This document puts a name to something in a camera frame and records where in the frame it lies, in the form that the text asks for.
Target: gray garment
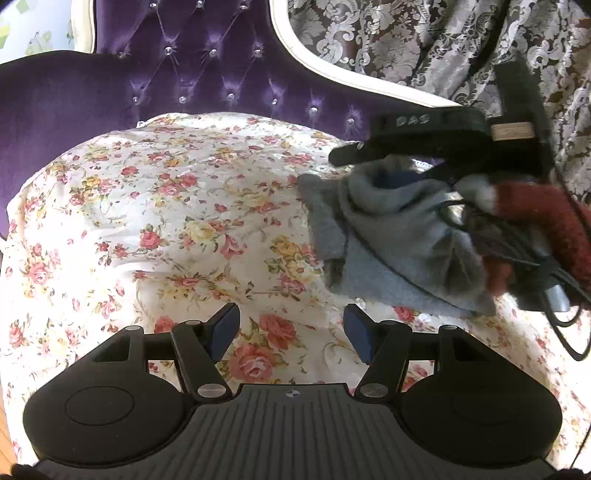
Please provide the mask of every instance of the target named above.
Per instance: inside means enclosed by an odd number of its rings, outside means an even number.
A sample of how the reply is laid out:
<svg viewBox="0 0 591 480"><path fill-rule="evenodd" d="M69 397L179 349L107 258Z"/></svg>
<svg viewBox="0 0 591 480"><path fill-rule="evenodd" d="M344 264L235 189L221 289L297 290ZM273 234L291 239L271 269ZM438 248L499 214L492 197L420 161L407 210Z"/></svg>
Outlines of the gray garment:
<svg viewBox="0 0 591 480"><path fill-rule="evenodd" d="M470 238L437 216L447 184L422 180L378 189L371 179L380 168L370 162L339 180L298 178L330 291L426 313L494 315Z"/></svg>

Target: purple tufted headboard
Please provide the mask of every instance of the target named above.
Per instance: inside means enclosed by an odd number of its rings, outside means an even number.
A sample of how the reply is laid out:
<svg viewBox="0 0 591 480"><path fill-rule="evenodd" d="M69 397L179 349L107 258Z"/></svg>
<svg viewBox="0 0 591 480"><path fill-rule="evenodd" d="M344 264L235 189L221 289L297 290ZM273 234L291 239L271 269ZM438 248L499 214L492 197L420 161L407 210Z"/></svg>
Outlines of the purple tufted headboard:
<svg viewBox="0 0 591 480"><path fill-rule="evenodd" d="M38 169L139 120L245 112L357 140L372 115L404 103L303 67L274 32L269 1L280 0L95 0L95 54L0 66L0 233L8 201Z"/></svg>

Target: bed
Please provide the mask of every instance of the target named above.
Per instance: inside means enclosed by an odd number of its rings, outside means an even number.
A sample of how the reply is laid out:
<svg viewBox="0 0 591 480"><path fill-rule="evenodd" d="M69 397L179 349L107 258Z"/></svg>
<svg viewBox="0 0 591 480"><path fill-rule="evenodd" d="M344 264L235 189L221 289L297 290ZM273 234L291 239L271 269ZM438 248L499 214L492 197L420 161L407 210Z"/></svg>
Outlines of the bed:
<svg viewBox="0 0 591 480"><path fill-rule="evenodd" d="M355 301L417 331L459 325L544 384L564 416L548 460L570 466L591 421L589 361L572 361L541 314L509 296L495 317L470 319L335 296L310 246L296 177L342 175L328 152L363 139L372 115L453 102L320 60L283 0L96 0L80 12L92 54L0 69L11 113L0 117L0 377L20 462L36 459L21 419L41 385L126 325L166 332L227 301L242 313L218 364L232 388L354 388L366 367L341 315ZM569 332L575 347L590 320ZM149 367L176 381L169 362ZM405 387L430 369L413 363ZM591 469L588 447L576 466Z"/></svg>

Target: silver screw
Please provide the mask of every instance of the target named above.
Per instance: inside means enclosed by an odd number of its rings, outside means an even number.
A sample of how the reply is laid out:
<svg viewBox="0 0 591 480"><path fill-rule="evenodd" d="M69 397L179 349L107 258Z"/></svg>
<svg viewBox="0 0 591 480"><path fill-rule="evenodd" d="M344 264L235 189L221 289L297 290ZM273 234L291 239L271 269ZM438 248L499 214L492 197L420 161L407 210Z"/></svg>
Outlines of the silver screw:
<svg viewBox="0 0 591 480"><path fill-rule="evenodd" d="M388 387L381 383L366 383L359 391L362 395L369 398L380 398L388 395Z"/></svg>
<svg viewBox="0 0 591 480"><path fill-rule="evenodd" d="M197 393L203 398L218 398L226 393L226 387L219 383L206 383L197 389Z"/></svg>

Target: wall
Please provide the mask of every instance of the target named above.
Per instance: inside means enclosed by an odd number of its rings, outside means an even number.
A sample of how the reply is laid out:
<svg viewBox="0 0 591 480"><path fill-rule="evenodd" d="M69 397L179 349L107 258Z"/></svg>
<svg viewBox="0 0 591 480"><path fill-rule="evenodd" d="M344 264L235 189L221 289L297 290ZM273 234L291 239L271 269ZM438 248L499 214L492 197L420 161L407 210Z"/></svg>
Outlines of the wall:
<svg viewBox="0 0 591 480"><path fill-rule="evenodd" d="M73 50L72 0L13 0L0 13L0 63L49 50Z"/></svg>

